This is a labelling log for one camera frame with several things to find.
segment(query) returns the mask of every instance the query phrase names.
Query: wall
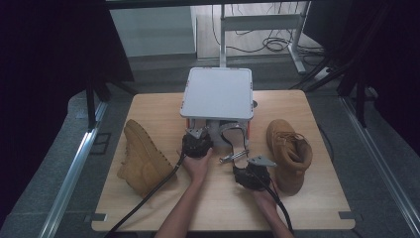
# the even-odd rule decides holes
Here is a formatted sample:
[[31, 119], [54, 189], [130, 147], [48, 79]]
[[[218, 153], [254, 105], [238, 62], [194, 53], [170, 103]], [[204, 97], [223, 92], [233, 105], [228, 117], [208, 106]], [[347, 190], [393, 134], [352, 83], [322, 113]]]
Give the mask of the wall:
[[194, 54], [193, 7], [111, 10], [128, 58]]

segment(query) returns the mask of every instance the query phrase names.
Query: human hand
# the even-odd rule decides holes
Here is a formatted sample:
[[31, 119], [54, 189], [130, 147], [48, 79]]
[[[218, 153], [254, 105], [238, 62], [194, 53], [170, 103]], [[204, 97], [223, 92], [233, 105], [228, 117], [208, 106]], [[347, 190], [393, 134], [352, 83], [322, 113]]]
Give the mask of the human hand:
[[274, 198], [272, 198], [271, 194], [264, 189], [264, 190], [250, 190], [254, 200], [258, 208], [264, 212], [267, 209], [276, 209], [277, 203], [275, 202]]
[[210, 148], [203, 158], [194, 159], [185, 157], [182, 165], [185, 167], [189, 176], [191, 177], [191, 182], [204, 182], [204, 179], [207, 176], [208, 162], [212, 156], [212, 153], [213, 149]]

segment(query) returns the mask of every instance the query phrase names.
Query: black curtain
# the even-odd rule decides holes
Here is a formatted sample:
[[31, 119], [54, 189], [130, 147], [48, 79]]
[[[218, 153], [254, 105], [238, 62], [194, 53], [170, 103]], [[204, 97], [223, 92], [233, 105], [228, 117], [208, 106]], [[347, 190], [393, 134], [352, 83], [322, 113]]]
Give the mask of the black curtain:
[[86, 79], [133, 80], [109, 11], [85, 2], [0, 2], [2, 223]]
[[420, 15], [408, 0], [396, 1], [367, 52], [367, 83], [375, 107], [420, 156]]

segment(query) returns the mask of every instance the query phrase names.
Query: forearm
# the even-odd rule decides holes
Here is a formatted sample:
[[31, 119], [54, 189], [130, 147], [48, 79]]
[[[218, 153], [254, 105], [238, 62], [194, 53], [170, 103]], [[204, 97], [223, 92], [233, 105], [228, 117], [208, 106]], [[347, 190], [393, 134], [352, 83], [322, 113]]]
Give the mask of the forearm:
[[288, 230], [287, 226], [278, 216], [275, 207], [263, 203], [259, 204], [259, 209], [262, 212], [262, 215], [268, 223], [269, 227], [271, 228], [272, 234], [275, 238], [293, 237], [293, 235]]
[[189, 223], [198, 203], [198, 196], [202, 183], [202, 181], [194, 181], [191, 183], [179, 202], [170, 212], [169, 216], [163, 222], [155, 237], [183, 238], [186, 236]]

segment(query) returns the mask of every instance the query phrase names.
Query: boot lace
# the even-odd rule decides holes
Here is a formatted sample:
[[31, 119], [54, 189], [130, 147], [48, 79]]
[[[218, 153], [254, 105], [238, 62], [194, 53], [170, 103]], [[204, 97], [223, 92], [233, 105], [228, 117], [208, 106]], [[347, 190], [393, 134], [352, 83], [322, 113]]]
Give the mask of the boot lace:
[[298, 140], [302, 140], [305, 137], [302, 134], [295, 133], [295, 132], [276, 132], [275, 133], [275, 140], [279, 142], [295, 142]]

